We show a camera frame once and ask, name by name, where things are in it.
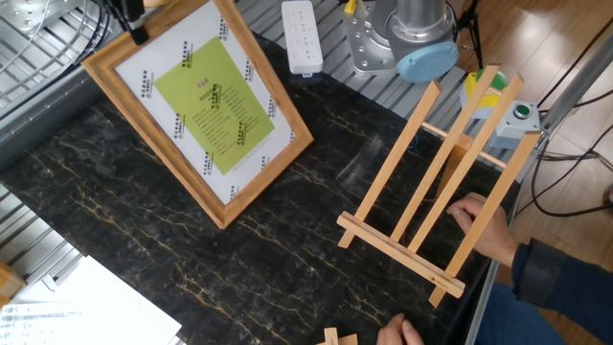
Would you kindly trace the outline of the person's left hand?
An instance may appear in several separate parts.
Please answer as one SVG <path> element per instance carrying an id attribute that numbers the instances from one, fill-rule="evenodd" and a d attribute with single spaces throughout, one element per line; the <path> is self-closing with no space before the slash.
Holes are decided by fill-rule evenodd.
<path id="1" fill-rule="evenodd" d="M 376 345 L 423 344 L 419 333 L 403 313 L 395 315 L 385 327 L 379 330 L 376 341 Z"/>

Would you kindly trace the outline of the person's right hand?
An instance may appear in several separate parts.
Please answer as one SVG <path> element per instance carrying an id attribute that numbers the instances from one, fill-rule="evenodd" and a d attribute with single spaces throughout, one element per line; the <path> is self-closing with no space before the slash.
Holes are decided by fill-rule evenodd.
<path id="1" fill-rule="evenodd" d="M 465 235 L 481 214 L 487 198 L 471 192 L 451 204 L 446 212 L 452 216 Z M 505 211 L 498 207 L 474 248 L 478 253 L 511 268 L 518 243 L 511 237 Z"/>

